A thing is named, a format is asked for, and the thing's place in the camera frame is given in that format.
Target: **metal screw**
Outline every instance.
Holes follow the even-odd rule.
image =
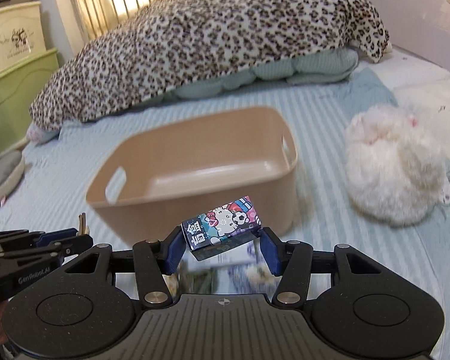
[[[145,295],[145,300],[152,304],[163,303],[168,299],[166,293],[162,291],[153,291]]]
[[[283,304],[294,304],[300,301],[300,295],[295,292],[280,292],[277,300]]]

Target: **striped bed sheet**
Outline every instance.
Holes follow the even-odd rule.
[[[443,295],[443,270],[437,270],[434,261],[440,253],[430,250],[435,242],[423,240],[424,234],[441,226],[437,218],[444,208],[437,208],[431,220],[419,226],[391,229],[358,216],[347,196],[343,132],[353,115],[377,103],[396,101],[375,73],[366,68],[354,73],[349,81],[332,85],[257,83],[209,100],[149,108],[94,124],[67,125],[58,140],[43,146],[29,145],[24,150],[26,174],[0,208],[0,231],[76,227],[78,214],[86,212],[95,243],[110,243],[114,250],[128,249],[85,202],[89,183],[111,152],[125,138],[150,128],[227,109],[267,105],[288,122],[299,151],[299,209],[283,240],[300,239],[324,251],[348,243],[433,295],[446,311],[446,326],[432,355],[450,360],[450,304]],[[118,286],[129,294],[135,291],[131,279],[118,281]],[[309,298],[317,297],[327,287],[329,278],[313,280]]]

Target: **white wall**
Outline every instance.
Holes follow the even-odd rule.
[[[73,57],[73,52],[65,33],[56,0],[41,1],[43,36],[47,49],[56,47],[58,49],[58,60],[60,64]]]

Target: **leopard print blanket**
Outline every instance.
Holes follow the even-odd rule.
[[[367,0],[159,0],[85,45],[30,106],[46,131],[171,89],[358,44],[380,61],[389,35]]]

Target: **white fur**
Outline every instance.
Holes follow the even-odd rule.
[[[440,199],[446,179],[442,149],[405,110],[383,104],[355,115],[346,144],[348,193],[365,214],[411,225]]]

